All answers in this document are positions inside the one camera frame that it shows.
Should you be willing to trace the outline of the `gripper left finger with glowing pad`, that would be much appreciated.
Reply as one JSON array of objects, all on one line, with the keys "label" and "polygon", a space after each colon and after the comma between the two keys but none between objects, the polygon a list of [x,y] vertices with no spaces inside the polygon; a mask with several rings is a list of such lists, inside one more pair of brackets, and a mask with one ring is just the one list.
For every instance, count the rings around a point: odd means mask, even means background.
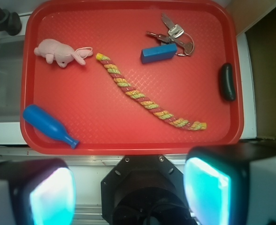
[{"label": "gripper left finger with glowing pad", "polygon": [[70,225],[73,172],[59,158],[0,162],[0,225]]}]

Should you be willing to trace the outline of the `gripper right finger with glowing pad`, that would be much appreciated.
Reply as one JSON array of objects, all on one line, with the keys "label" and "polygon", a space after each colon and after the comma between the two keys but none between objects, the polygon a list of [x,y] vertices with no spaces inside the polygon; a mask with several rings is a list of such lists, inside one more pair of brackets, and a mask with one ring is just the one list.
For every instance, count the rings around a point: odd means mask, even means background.
[{"label": "gripper right finger with glowing pad", "polygon": [[192,148],[184,190],[202,225],[276,225],[276,143]]}]

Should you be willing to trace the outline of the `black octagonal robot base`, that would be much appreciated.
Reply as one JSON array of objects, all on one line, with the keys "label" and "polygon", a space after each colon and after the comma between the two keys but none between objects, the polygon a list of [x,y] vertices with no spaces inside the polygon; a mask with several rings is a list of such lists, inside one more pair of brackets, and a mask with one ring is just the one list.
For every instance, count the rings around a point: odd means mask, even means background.
[{"label": "black octagonal robot base", "polygon": [[110,225],[195,225],[183,173],[163,155],[124,156],[103,178],[102,218]]}]

